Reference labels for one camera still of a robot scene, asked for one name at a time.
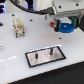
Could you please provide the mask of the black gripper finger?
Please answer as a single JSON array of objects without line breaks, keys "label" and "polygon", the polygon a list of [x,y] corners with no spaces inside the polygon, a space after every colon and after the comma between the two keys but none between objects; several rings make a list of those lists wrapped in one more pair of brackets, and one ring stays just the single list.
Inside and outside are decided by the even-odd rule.
[{"label": "black gripper finger", "polygon": [[55,27],[55,31],[59,31],[60,27],[61,27],[61,20],[58,19]]},{"label": "black gripper finger", "polygon": [[79,24],[79,19],[76,16],[72,17],[71,24],[74,26],[74,28],[77,28]]}]

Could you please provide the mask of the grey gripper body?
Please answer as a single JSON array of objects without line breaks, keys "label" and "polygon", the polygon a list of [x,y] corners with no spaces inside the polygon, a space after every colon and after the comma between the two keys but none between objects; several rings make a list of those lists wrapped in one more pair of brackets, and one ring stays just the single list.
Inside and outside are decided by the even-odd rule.
[{"label": "grey gripper body", "polygon": [[51,15],[51,18],[55,19],[55,18],[63,18],[63,17],[76,17],[78,21],[81,21],[81,18],[83,16],[84,16],[84,10],[75,10],[75,11],[56,13],[54,15]]}]

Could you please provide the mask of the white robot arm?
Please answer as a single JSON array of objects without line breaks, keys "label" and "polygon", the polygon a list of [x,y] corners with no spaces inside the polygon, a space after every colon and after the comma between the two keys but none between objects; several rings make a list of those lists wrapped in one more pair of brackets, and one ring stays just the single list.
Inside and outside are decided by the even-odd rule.
[{"label": "white robot arm", "polygon": [[64,30],[60,18],[71,17],[71,26],[76,28],[84,16],[84,0],[33,0],[33,4],[36,11],[49,7],[54,10],[51,18],[54,19],[56,32]]}]

